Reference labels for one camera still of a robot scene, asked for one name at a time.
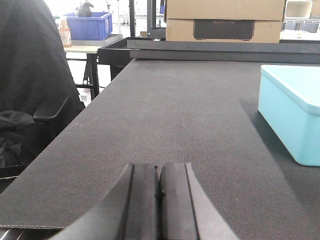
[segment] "office chair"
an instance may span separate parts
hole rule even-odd
[[[28,137],[38,133],[32,136],[39,143],[31,153],[35,158],[85,106],[80,101],[54,18],[43,0],[3,0],[0,36],[0,117],[28,119],[28,128],[21,121],[19,127],[11,122],[15,127],[10,131],[14,134],[23,129]],[[27,142],[26,136],[20,139],[25,146],[33,142]],[[26,155],[22,165],[4,166],[7,169],[0,169],[0,178],[1,171],[2,177],[17,176],[31,162],[31,156]]]

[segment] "table leg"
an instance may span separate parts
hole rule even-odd
[[[98,55],[96,53],[87,53],[86,54],[86,58],[90,63],[92,85],[93,85],[93,89],[91,89],[91,100],[93,100],[99,94],[97,57],[98,57]]]

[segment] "metal rod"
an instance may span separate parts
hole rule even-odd
[[[129,0],[129,12],[130,12],[130,36],[136,36],[136,20],[135,20],[135,1]]]

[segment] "table surface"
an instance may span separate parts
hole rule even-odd
[[[320,168],[258,113],[261,65],[133,60],[0,195],[0,226],[67,227],[127,163],[191,162],[240,239],[319,239]]]
[[[72,45],[71,47],[64,47],[65,53],[82,53],[82,54],[96,54],[101,46],[80,46]]]

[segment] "light blue box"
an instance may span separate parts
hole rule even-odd
[[[320,67],[262,65],[258,110],[299,164],[320,167]]]

